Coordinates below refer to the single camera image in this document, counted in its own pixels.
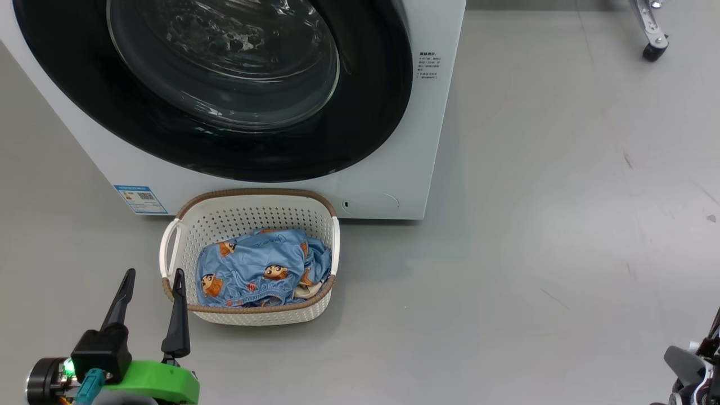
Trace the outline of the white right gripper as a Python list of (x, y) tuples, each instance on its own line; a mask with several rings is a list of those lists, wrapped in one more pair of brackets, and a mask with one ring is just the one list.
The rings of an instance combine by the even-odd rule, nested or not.
[(664, 361), (676, 380), (668, 400), (652, 405), (720, 405), (720, 332), (687, 349), (669, 346)]

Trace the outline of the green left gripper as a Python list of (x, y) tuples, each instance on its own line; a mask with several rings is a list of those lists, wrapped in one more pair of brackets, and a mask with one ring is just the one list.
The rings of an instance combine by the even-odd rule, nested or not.
[[(101, 331), (113, 325), (124, 325), (127, 307), (133, 298), (135, 282), (136, 269), (128, 269), (106, 313)], [(180, 268), (175, 270), (171, 292), (173, 308), (169, 329), (161, 346), (164, 361), (176, 361), (191, 352), (187, 285), (185, 273)], [(198, 405), (200, 400), (200, 382), (193, 372), (183, 367), (154, 361), (131, 362), (123, 380), (118, 384), (106, 384), (103, 391), (159, 399), (174, 405)]]

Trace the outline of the blue cartoon print garment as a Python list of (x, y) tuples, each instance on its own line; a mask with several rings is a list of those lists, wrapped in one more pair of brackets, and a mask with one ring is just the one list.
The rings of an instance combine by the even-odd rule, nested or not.
[(303, 229), (255, 229), (206, 246), (196, 262), (200, 305), (255, 308), (293, 305), (299, 284), (323, 284), (332, 251)]

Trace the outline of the round black glass washer door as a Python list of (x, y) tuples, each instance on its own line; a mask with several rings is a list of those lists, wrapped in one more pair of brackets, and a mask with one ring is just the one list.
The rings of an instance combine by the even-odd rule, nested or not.
[(33, 61), (147, 154), (295, 182), (353, 166), (406, 112), (402, 0), (10, 0)]

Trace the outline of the white perforated laundry basket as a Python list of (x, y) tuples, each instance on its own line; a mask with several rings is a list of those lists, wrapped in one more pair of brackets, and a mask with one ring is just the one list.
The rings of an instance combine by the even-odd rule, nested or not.
[[(273, 308), (201, 305), (193, 282), (203, 248), (261, 228), (303, 229), (331, 251), (331, 272), (319, 293), (303, 303)], [(167, 296), (172, 294), (175, 271), (183, 270), (187, 308), (202, 320), (232, 326), (293, 325), (315, 320), (326, 310), (339, 271), (339, 253), (339, 219), (321, 195), (286, 189), (222, 190), (199, 195), (180, 209), (160, 241), (159, 269)]]

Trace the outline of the white front-load washing machine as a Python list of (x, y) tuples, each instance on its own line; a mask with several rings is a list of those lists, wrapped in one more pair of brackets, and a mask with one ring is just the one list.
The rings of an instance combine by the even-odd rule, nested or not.
[[(75, 106), (33, 61), (28, 46), (21, 42), (18, 26), (11, 21), (10, 0), (0, 0), (0, 41), (108, 182), (113, 187), (149, 187), (169, 215), (177, 215), (185, 203), (208, 192), (277, 188), (317, 193), (335, 207), (340, 218), (420, 220), (429, 199), (466, 0), (402, 2), (411, 39), (412, 90), (399, 125), (380, 148), (353, 166), (295, 182), (211, 176), (147, 154), (114, 136)], [(442, 56), (437, 79), (416, 79), (420, 52)]]

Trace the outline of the blue energy label sticker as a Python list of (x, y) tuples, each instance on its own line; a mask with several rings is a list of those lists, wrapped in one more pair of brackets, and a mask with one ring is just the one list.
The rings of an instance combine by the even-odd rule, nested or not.
[(137, 215), (169, 215), (162, 203), (147, 186), (114, 185), (116, 192)]

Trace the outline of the white rolling partition board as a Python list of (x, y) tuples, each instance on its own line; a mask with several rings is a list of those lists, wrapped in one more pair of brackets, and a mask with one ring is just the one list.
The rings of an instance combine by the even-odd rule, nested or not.
[(635, 14), (640, 28), (647, 38), (642, 57), (646, 61), (656, 62), (668, 49), (668, 36), (659, 26), (654, 11), (663, 7), (663, 0), (628, 0), (631, 10)]

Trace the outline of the small text notice sticker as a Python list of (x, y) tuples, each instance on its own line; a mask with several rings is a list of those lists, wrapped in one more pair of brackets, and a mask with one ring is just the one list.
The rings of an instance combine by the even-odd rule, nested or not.
[(416, 79), (437, 79), (442, 71), (442, 56), (435, 52), (420, 52), (416, 57)]

